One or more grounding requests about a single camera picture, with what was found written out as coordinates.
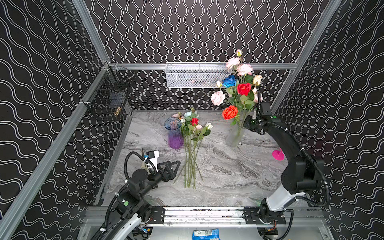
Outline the purple blue glass vase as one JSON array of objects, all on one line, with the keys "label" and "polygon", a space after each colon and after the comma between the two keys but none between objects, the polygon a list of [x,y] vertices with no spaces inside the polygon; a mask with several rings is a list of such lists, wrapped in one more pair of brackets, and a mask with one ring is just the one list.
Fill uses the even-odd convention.
[{"label": "purple blue glass vase", "polygon": [[184,145],[184,138],[181,133],[182,122],[178,118],[168,118],[165,121],[165,128],[168,130],[168,144],[172,149],[180,149]]}]

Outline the frosted clear glass vase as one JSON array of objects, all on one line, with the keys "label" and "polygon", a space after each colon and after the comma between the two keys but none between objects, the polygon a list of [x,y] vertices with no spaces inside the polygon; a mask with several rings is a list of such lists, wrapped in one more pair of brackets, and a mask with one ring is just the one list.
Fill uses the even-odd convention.
[{"label": "frosted clear glass vase", "polygon": [[229,146],[229,147],[236,147],[242,140],[243,138],[243,135],[244,135],[244,132],[245,132],[245,128],[244,128],[244,120],[240,121],[239,123],[236,123],[229,135],[227,136],[226,138],[226,145]]}]

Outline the red rose stem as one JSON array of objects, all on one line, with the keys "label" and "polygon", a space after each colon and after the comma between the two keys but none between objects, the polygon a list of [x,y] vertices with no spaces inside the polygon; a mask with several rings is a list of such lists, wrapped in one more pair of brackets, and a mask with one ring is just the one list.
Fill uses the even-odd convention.
[{"label": "red rose stem", "polygon": [[229,107],[225,108],[222,112],[222,116],[226,121],[232,120],[233,122],[231,123],[231,125],[238,124],[240,118],[238,108],[233,105],[230,105]]},{"label": "red rose stem", "polygon": [[245,83],[245,84],[239,84],[237,86],[237,109],[238,109],[238,115],[239,119],[241,119],[241,116],[245,113],[245,111],[252,110],[254,104],[253,101],[249,99],[248,95],[251,91],[251,84]]}]

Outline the pale pink flower stem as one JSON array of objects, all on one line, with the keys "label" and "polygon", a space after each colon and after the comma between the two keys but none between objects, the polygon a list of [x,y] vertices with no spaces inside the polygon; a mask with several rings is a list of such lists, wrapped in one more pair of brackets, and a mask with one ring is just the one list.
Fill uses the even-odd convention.
[{"label": "pale pink flower stem", "polygon": [[264,101],[263,95],[261,93],[258,93],[258,89],[257,88],[253,88],[252,92],[254,94],[254,102],[255,103],[261,103],[261,102]]}]

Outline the cream rose flower stem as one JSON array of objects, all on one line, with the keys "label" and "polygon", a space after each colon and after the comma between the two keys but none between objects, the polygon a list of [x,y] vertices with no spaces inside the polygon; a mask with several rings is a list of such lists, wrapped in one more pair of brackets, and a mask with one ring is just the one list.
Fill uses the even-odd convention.
[{"label": "cream rose flower stem", "polygon": [[253,78],[253,87],[256,89],[259,88],[262,84],[263,78],[264,77],[262,75],[255,75]]}]

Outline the pink double flower stem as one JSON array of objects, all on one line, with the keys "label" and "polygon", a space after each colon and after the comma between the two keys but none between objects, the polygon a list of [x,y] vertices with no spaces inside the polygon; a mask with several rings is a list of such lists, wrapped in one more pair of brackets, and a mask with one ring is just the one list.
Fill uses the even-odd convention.
[{"label": "pink double flower stem", "polygon": [[233,84],[231,83],[225,84],[224,82],[216,81],[216,87],[218,87],[219,90],[214,92],[211,95],[211,102],[214,106],[220,106],[226,101],[226,99],[232,97]]}]

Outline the blue rose flower stem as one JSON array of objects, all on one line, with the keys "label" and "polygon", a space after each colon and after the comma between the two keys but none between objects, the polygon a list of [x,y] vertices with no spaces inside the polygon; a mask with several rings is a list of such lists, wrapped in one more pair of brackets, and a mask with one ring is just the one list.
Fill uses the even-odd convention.
[{"label": "blue rose flower stem", "polygon": [[236,79],[235,75],[229,75],[227,78],[222,80],[222,86],[224,88],[230,88],[230,87],[234,87],[236,85],[237,85],[237,79]]}]

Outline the pink peony flower stem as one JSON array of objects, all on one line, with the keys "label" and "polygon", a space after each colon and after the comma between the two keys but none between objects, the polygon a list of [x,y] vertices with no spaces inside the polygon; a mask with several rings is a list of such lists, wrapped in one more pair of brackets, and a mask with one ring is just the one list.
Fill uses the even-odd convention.
[{"label": "pink peony flower stem", "polygon": [[244,83],[253,77],[254,69],[250,64],[244,63],[243,51],[241,49],[237,49],[235,56],[227,60],[226,68]]}]

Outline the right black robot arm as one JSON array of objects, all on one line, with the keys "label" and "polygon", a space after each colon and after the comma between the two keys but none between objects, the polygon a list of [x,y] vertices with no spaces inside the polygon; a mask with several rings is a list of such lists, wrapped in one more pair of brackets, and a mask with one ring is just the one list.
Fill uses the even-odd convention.
[{"label": "right black robot arm", "polygon": [[[287,125],[273,115],[269,103],[257,103],[253,115],[246,117],[244,127],[260,135],[270,135],[288,160],[281,175],[281,186],[263,199],[259,206],[258,216],[262,223],[276,222],[297,200],[316,207],[324,207],[329,203],[330,186],[324,174],[324,160],[309,154]],[[319,189],[320,186],[325,188],[323,201],[316,202],[306,197],[308,191]]]}]

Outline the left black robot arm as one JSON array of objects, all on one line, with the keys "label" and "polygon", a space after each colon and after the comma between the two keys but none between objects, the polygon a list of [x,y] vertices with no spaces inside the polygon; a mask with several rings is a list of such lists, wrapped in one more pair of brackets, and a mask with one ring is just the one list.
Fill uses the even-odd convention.
[{"label": "left black robot arm", "polygon": [[[130,176],[128,160],[132,155],[137,156],[149,169],[137,169]],[[154,164],[152,160],[158,157],[158,151],[150,151],[145,155],[137,152],[127,154],[124,161],[125,183],[108,205],[104,222],[91,237],[92,240],[134,240],[136,231],[141,232],[142,240],[147,240],[152,230],[146,225],[164,222],[164,213],[156,213],[145,200],[145,195],[156,189],[160,182],[174,180],[181,162]]]}]

